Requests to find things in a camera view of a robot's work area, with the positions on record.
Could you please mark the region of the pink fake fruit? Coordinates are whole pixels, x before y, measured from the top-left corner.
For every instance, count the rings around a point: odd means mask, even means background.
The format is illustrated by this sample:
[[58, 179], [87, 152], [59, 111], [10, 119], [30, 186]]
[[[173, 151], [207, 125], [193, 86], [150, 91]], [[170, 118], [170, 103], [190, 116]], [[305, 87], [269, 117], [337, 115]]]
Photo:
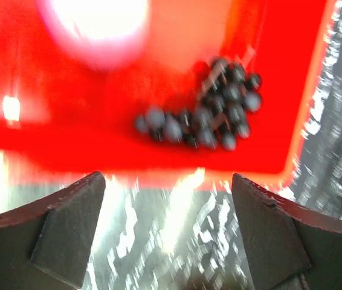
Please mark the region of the pink fake fruit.
[[138, 59], [146, 46], [149, 1], [36, 1], [56, 45], [97, 70], [112, 70]]

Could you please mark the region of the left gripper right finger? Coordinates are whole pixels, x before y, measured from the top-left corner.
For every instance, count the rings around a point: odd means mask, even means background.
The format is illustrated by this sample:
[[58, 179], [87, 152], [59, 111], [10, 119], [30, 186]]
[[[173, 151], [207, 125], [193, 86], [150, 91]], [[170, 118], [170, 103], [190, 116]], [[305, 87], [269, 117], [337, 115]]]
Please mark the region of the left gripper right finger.
[[235, 173], [236, 216], [256, 289], [342, 289], [342, 221]]

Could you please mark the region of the black fake grapes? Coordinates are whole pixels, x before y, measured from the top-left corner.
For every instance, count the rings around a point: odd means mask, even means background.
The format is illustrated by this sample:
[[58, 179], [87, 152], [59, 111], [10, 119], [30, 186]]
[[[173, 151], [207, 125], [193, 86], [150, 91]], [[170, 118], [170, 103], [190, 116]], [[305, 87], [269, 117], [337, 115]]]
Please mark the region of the black fake grapes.
[[202, 82], [194, 111], [183, 109], [174, 114], [153, 106], [135, 118], [135, 129], [156, 142], [184, 143], [194, 149], [222, 146], [234, 151], [238, 138], [251, 135], [247, 112], [260, 110], [261, 85], [260, 74], [248, 73], [243, 64], [217, 57]]

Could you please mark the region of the red plastic bin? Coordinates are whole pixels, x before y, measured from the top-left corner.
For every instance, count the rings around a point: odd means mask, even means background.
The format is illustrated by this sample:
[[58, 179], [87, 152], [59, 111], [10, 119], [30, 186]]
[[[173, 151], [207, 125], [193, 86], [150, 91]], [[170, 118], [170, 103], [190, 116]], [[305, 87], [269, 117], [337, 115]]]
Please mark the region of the red plastic bin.
[[[10, 184], [96, 170], [170, 186], [203, 169], [277, 187], [292, 178], [324, 54], [332, 1], [149, 1], [138, 59], [92, 69], [52, 40], [36, 1], [0, 1], [0, 153]], [[211, 61], [225, 56], [262, 76], [262, 108], [234, 152], [156, 144], [134, 118], [157, 105], [193, 108]]]

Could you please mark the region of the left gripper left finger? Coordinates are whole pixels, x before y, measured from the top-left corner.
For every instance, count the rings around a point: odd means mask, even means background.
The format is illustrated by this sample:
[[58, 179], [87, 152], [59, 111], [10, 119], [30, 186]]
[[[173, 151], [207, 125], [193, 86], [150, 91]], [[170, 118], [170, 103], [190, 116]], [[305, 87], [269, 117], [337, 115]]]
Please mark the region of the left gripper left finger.
[[80, 289], [106, 181], [93, 172], [0, 214], [0, 289]]

